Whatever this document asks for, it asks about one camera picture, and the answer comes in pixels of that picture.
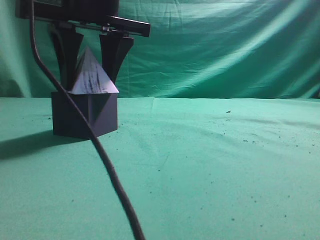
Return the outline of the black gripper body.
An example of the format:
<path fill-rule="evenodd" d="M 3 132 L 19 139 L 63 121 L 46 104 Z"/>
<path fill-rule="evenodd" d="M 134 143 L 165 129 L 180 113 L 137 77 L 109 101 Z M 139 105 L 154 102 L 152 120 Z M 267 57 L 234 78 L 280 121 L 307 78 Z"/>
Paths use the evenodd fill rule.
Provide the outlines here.
<path fill-rule="evenodd" d="M 146 38 L 150 36 L 150 23 L 118 16 L 118 0 L 16 0 L 15 16 L 28 19 L 31 3 L 34 18 L 39 21 L 95 24 Z"/>

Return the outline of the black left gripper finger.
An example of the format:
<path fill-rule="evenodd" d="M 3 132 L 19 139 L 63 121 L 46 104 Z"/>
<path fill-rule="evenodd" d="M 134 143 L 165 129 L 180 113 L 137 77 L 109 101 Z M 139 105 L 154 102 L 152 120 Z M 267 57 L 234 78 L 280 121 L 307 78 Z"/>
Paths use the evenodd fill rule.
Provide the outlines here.
<path fill-rule="evenodd" d="M 76 31 L 73 24 L 53 22 L 49 25 L 50 39 L 55 50 L 60 83 L 70 91 L 76 81 L 76 66 L 83 35 Z"/>

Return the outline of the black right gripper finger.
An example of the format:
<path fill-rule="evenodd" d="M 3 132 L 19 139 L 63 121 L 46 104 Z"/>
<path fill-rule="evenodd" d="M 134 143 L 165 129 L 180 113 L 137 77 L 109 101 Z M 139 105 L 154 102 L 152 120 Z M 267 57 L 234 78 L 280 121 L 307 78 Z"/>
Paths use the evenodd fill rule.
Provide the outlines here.
<path fill-rule="evenodd" d="M 116 82 L 121 65 L 134 45 L 134 38 L 123 32 L 99 35 L 102 68 L 112 82 Z"/>

